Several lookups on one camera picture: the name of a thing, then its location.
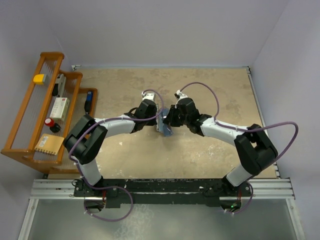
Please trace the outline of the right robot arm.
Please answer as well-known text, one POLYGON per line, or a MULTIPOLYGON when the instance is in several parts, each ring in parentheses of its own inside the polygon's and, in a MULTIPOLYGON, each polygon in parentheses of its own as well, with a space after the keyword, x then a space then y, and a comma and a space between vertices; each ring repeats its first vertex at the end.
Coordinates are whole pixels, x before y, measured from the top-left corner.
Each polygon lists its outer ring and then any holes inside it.
POLYGON ((278 156, 277 149, 258 124, 242 129, 224 122, 219 124, 211 115, 201 114, 189 97, 172 105, 162 122, 170 127, 185 125, 194 134, 215 138, 236 148, 240 164, 222 183, 222 190, 228 196, 235 195, 243 182, 259 175, 278 156))

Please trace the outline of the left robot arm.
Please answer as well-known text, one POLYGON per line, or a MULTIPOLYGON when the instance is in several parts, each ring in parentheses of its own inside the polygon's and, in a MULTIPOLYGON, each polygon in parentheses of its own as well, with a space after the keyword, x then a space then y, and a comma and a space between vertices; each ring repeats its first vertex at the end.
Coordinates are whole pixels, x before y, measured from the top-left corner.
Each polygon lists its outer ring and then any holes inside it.
POLYGON ((143 99, 134 112, 107 119, 84 115, 63 141, 68 157, 76 164, 86 183, 85 190, 91 196, 103 191, 103 176, 96 157, 106 138, 120 134, 132 134, 144 126, 154 126, 157 121, 157 105, 154 100, 143 99))

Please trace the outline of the white printed glasses case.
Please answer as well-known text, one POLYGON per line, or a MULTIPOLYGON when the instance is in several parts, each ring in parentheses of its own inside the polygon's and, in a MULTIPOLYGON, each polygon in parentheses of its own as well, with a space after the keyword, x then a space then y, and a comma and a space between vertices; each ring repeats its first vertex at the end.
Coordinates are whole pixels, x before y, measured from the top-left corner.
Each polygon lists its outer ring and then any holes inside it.
POLYGON ((159 132, 159 133, 164 135, 165 134, 164 128, 163 129, 159 128, 159 116, 156 118, 156 126, 155 126, 155 128, 156 128, 157 132, 159 132))

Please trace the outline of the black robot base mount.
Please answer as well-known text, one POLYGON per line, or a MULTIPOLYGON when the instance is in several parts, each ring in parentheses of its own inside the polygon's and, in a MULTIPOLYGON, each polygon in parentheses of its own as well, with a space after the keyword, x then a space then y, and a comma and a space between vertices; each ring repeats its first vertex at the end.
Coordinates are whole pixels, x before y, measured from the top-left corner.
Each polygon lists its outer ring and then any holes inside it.
POLYGON ((75 197, 99 198, 106 208, 122 204, 204 205, 239 210, 243 197, 252 197, 248 182, 232 186, 226 178, 101 179, 95 188, 83 179, 72 181, 75 197))

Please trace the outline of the blue sunglasses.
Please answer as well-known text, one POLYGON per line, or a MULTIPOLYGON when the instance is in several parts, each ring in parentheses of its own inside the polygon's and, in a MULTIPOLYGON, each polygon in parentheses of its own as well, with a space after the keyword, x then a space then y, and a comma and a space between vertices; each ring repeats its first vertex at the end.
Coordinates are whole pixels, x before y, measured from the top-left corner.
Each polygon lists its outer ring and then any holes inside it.
POLYGON ((173 135, 173 130, 171 129, 171 127, 166 124, 166 128, 164 128, 164 136, 165 137, 170 137, 173 135))

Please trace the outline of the blue cleaning cloth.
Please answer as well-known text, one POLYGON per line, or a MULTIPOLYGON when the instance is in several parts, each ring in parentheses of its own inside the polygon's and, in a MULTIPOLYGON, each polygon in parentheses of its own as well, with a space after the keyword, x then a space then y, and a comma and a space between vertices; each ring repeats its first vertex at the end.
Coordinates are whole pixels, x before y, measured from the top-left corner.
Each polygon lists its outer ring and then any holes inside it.
POLYGON ((164 129, 166 128, 166 124, 164 123, 164 120, 166 119, 167 115, 168 115, 169 109, 168 108, 164 108, 162 110, 162 112, 159 115, 159 129, 164 129))

